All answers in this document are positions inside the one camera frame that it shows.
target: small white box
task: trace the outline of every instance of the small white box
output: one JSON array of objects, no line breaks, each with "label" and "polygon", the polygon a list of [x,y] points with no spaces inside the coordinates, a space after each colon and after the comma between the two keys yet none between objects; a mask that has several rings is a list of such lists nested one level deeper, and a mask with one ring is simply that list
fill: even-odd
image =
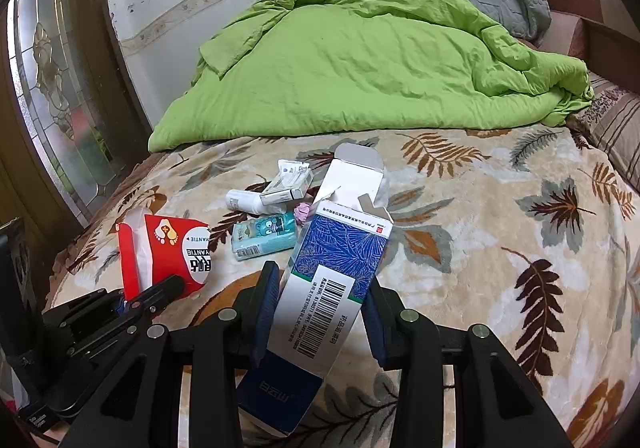
[{"label": "small white box", "polygon": [[311,185],[314,174],[311,168],[291,176],[278,174],[260,194],[260,200],[264,206],[296,201],[306,195]]}]

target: pink object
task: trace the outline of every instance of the pink object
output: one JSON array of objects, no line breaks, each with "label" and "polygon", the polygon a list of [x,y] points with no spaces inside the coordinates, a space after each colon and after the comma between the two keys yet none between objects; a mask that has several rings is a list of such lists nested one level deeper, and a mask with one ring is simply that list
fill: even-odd
[{"label": "pink object", "polygon": [[304,224],[306,218],[309,216],[309,208],[310,204],[307,203],[299,203],[295,209],[293,210],[293,216],[296,219],[296,222],[299,224]]}]

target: stained glass panel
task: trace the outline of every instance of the stained glass panel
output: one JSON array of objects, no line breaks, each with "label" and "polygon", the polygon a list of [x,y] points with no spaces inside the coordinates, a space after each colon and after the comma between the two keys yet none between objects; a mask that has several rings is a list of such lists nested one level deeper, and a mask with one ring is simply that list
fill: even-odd
[{"label": "stained glass panel", "polygon": [[82,225],[113,193],[124,164],[102,136],[68,0],[11,0],[10,64],[20,112],[49,176]]}]

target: cardboard flap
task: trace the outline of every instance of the cardboard flap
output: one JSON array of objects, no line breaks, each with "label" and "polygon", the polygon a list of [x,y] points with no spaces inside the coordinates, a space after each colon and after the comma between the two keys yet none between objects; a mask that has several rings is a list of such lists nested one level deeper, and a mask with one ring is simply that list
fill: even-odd
[{"label": "cardboard flap", "polygon": [[382,157],[380,157],[375,148],[360,144],[342,143],[335,149],[334,157],[341,161],[371,168],[379,172],[385,169]]},{"label": "cardboard flap", "polygon": [[385,219],[389,222],[393,222],[394,220],[391,218],[391,215],[388,214],[385,208],[376,208],[374,207],[371,199],[367,193],[358,197],[358,202],[360,203],[360,207],[362,211],[368,213],[369,215],[374,215],[376,217],[380,217],[381,219]]}]

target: white label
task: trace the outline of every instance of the white label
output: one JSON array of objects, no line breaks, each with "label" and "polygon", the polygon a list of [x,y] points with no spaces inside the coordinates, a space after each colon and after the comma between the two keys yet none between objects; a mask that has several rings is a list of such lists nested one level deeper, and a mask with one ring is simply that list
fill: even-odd
[{"label": "white label", "polygon": [[369,231],[372,235],[380,235],[385,238],[389,238],[394,227],[386,219],[381,219],[362,211],[354,211],[331,201],[320,201],[316,209],[316,215],[324,215],[329,219],[334,219],[334,221],[352,225],[363,231]]},{"label": "white label", "polygon": [[278,301],[268,349],[324,378],[358,315],[354,279],[319,265],[311,282],[291,275]]},{"label": "white label", "polygon": [[191,278],[198,283],[205,283],[211,272],[211,254],[207,248],[209,235],[209,230],[203,225],[199,225],[187,231],[182,241],[184,261]]}]

